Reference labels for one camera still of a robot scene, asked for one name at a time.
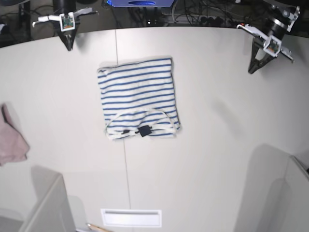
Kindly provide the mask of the blue white striped T-shirt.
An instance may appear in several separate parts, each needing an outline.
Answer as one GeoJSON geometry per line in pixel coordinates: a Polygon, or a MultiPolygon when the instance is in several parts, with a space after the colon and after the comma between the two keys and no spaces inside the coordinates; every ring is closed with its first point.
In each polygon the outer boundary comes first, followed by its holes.
{"type": "Polygon", "coordinates": [[[104,130],[109,139],[173,137],[181,129],[172,71],[170,57],[97,70],[104,130]]]}

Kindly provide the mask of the blue box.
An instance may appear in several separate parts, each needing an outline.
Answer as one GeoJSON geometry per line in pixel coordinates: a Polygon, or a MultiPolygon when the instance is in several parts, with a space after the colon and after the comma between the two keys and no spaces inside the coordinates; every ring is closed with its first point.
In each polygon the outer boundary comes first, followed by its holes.
{"type": "Polygon", "coordinates": [[[113,7],[170,7],[174,0],[108,0],[113,7]]]}

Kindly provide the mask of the pink folded cloth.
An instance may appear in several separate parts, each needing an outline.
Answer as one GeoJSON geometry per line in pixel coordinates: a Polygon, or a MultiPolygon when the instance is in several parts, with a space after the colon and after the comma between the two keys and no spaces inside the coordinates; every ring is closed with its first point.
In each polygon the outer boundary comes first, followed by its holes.
{"type": "Polygon", "coordinates": [[[0,106],[0,165],[27,159],[29,145],[15,128],[7,105],[0,106]]]}

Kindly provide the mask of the white rectangular table inset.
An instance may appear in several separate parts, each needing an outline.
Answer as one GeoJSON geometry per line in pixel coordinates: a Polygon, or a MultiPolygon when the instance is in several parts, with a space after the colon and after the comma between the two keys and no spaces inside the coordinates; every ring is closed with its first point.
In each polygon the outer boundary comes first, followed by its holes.
{"type": "Polygon", "coordinates": [[[161,228],[161,210],[101,209],[104,226],[161,228]]]}

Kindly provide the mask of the wooden stick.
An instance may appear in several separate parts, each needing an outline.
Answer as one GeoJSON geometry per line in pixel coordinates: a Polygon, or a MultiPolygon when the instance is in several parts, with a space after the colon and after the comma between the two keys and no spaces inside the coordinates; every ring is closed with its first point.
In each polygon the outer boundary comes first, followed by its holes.
{"type": "Polygon", "coordinates": [[[109,230],[104,229],[102,227],[96,226],[94,224],[90,224],[90,223],[86,223],[87,227],[93,231],[97,231],[97,232],[109,232],[109,230]]]}

